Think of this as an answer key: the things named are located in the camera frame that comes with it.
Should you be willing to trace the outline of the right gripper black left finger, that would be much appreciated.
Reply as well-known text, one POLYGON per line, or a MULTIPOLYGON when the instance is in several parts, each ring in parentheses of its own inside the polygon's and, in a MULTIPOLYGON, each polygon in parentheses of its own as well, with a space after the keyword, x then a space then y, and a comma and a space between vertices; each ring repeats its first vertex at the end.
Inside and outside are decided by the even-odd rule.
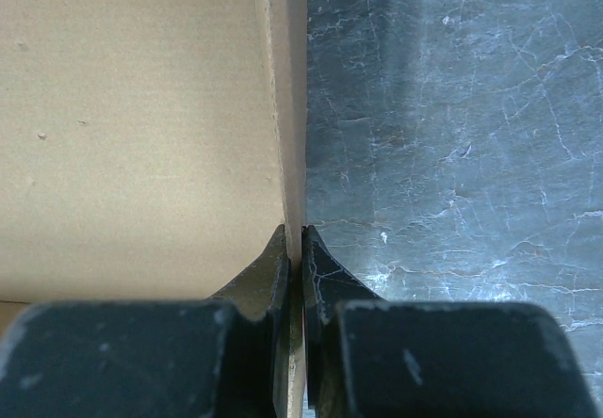
POLYGON ((32 305, 1 340, 5 417, 284 417, 290 260, 278 227, 201 300, 32 305))

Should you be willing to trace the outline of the brown cardboard box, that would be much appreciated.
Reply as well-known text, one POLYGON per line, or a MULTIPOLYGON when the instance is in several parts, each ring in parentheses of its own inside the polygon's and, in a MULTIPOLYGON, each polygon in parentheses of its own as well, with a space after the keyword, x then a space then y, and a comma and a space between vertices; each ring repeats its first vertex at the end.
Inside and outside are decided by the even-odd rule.
POLYGON ((1 328, 201 300, 278 227, 302 413, 307 0, 1 0, 1 328))

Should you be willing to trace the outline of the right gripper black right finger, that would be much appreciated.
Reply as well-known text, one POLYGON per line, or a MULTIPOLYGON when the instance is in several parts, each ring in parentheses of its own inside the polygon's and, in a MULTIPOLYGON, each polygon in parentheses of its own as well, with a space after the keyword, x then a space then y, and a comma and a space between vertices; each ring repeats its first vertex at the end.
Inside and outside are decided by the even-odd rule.
POLYGON ((557 321, 522 302, 388 301, 302 233, 307 397, 318 417, 594 417, 557 321))

